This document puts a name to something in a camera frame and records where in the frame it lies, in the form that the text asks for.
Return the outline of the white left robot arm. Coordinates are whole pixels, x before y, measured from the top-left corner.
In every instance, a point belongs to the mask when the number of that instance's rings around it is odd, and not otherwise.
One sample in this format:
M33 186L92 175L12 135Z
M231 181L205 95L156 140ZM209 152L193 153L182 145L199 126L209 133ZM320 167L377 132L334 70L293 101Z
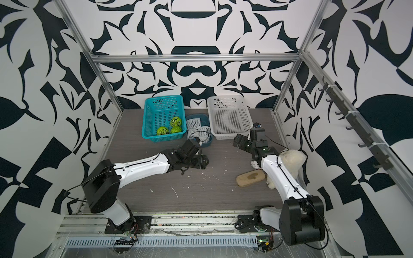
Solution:
M176 170L181 174L189 168L204 170L208 164L209 159L201 153L200 144L186 140L180 147L163 150L146 159L126 163L103 160L81 187L91 213L105 215L111 225L125 232L137 223L130 208L118 198L119 189L137 180Z

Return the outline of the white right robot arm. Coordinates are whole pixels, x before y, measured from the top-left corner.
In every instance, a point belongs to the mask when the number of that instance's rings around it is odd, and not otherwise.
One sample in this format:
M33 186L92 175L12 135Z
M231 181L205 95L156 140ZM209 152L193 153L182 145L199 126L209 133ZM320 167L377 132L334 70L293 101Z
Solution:
M272 180L283 200L282 209L261 207L260 222L281 233L285 244L299 245L323 241L327 227L324 220L324 204L312 196L294 179L281 160L281 154L269 147L263 129L253 129L251 136L237 134L233 146L248 152L252 160Z

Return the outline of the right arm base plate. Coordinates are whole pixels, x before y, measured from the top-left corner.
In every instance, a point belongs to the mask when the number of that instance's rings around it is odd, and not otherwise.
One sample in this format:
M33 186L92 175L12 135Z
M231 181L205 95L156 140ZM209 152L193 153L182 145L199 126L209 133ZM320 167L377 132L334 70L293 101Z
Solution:
M253 215L238 215L234 225L240 233L262 233L268 232L268 227L259 225Z

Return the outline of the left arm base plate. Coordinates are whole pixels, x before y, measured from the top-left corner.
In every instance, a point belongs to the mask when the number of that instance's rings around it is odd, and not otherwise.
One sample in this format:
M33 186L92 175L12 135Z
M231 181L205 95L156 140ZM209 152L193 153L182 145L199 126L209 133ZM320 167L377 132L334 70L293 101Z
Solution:
M104 234L145 234L151 229L151 216L134 216L125 223L117 226L111 219L108 219Z

